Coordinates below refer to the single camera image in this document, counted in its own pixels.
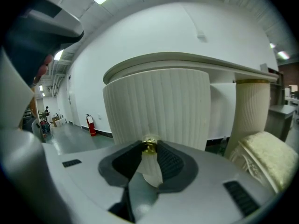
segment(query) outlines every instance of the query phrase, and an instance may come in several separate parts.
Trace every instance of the white wall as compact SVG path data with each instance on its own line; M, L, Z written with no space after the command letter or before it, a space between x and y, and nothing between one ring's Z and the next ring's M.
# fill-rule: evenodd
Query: white wall
M43 106L43 99L36 99L36 106L38 111L44 111L45 108Z
M52 120L52 117L55 116L55 114L59 114L59 108L57 105L57 99L56 97L44 97L43 98L43 106L44 109L48 106L48 111L50 112L50 119Z
M60 83L59 92L57 94L57 105L60 109L60 114L66 118L67 121L73 122L71 110L70 110L70 103L69 103L69 94L67 91L67 79L69 75L66 75L66 78Z
M197 34L203 32L207 42ZM96 129L110 132L102 89L103 75L119 62L154 52L177 51L210 56L254 69L267 63L278 70L262 28L248 11L219 0L173 2L154 6L94 32L73 63L72 79L81 125L85 113L94 117ZM235 112L233 84L212 89L209 138L230 136Z

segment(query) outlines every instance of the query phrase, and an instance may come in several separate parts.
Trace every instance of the textured cushion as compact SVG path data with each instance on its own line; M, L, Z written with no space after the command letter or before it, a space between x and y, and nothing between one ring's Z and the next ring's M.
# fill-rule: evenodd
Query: textured cushion
M287 187L296 171L298 154L268 132L260 132L240 140L263 165L280 190Z

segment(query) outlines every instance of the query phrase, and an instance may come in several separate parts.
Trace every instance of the chair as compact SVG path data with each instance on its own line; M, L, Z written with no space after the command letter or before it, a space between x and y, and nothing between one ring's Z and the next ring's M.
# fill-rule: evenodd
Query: chair
M275 193L288 186L298 164L298 154L268 132L241 139L229 159Z

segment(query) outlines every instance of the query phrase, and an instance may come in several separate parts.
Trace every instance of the person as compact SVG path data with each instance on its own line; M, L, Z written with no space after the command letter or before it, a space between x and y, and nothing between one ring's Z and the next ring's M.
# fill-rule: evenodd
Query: person
M48 106L46 107L45 114L46 114L46 121L48 122L47 116L50 116L50 112L48 111Z

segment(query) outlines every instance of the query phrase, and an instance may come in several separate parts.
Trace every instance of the white table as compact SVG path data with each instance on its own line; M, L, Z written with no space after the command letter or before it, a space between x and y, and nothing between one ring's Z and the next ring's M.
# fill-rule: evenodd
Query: white table
M290 105L290 102L293 102L297 104L297 115L299 115L299 99L291 98L291 97L285 97L285 100L288 101L288 105Z

